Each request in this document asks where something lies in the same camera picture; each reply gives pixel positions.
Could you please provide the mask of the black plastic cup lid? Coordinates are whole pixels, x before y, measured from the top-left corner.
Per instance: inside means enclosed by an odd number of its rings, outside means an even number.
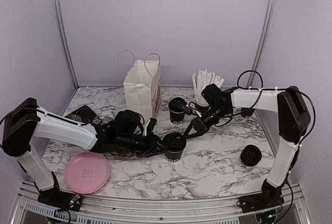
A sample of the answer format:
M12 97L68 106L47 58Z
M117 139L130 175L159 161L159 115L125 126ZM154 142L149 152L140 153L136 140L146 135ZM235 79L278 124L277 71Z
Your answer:
M186 139L178 132L169 133L163 138L163 145L167 151L183 151L186 147Z
M174 113L183 113L184 107L186 106L186 101L181 97L173 98L169 101L168 107L169 110Z

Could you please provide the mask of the stack of paper coffee cups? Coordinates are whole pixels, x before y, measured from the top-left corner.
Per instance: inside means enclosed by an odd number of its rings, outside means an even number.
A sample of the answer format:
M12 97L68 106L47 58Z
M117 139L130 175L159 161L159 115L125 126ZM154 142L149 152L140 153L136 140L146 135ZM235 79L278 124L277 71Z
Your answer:
M248 119L252 117L254 112L255 112L254 108L241 108L240 115L241 117Z

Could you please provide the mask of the stack of black cup lids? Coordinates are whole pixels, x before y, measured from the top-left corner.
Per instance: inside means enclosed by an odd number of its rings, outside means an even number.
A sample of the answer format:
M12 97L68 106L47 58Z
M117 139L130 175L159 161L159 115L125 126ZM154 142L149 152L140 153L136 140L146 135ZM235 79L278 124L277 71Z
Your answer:
M240 154L240 159L246 166L256 166L262 159L260 149L255 145L247 145Z

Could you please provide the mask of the white paper takeout bag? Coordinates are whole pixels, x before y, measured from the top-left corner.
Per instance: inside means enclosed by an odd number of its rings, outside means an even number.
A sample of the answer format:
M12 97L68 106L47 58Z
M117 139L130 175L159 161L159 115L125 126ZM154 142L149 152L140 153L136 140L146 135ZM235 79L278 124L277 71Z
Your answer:
M120 65L120 56L132 55L132 67L125 70ZM123 82L127 109L141 114L145 120L157 118L161 109L161 57L148 54L145 59L135 59L130 50L123 50L117 56L117 65L125 73Z

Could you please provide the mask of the single black paper coffee cup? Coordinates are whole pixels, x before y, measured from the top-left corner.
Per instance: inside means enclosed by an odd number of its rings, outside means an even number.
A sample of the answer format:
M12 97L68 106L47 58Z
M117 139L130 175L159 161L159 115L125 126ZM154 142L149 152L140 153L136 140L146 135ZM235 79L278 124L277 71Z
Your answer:
M181 124L183 123L185 118L185 113L184 112L173 112L170 111L170 121L173 124Z

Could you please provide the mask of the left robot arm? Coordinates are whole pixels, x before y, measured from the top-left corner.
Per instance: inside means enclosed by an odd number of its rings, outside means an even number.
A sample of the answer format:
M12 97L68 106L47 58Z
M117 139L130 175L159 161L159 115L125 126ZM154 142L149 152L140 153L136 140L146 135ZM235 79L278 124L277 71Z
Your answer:
M31 139L53 139L94 153L113 152L116 148L145 158L164 153L162 140L153 133L157 120L150 118L146 123L142 120L141 114L123 110L103 125L79 122L51 113L39 107L36 99L28 98L1 119L4 126L1 149L17 159L37 189L45 191L47 200L60 206L65 202L65 193L59 189L54 173L34 152Z

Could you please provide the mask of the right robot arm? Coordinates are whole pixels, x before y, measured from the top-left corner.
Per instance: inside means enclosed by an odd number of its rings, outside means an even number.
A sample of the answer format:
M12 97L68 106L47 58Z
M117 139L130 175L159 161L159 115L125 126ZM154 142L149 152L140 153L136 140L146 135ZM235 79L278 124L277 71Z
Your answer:
M270 206L286 183L298 159L303 140L315 125L315 110L309 111L305 103L309 97L296 86L272 89L235 86L221 90L212 84L206 86L201 94L210 108L190 122L184 133L185 139L202 136L221 118L234 117L235 108L243 111L265 110L278 115L278 150L272 169L257 196L257 203L261 207Z

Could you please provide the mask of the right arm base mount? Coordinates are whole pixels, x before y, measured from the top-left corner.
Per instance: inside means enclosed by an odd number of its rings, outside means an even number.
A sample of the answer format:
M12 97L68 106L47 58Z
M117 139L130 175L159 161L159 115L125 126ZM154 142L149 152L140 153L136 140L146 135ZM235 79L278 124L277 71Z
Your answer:
M236 205L241 208L243 213L282 206L284 203L282 187L285 183L286 181L284 181L279 187L275 188L265 179L260 193L239 197Z

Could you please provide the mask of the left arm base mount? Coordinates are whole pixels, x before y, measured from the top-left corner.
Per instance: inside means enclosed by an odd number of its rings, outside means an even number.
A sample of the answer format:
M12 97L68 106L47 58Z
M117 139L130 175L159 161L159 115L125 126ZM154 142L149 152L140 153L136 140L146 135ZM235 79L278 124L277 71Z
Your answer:
M34 182L35 188L37 189L39 196L38 202L59 207L63 210L72 210L79 212L82 204L82 196L80 194L64 192L60 190L60 186L54 172L51 172L54 180L54 185L51 189L42 191Z

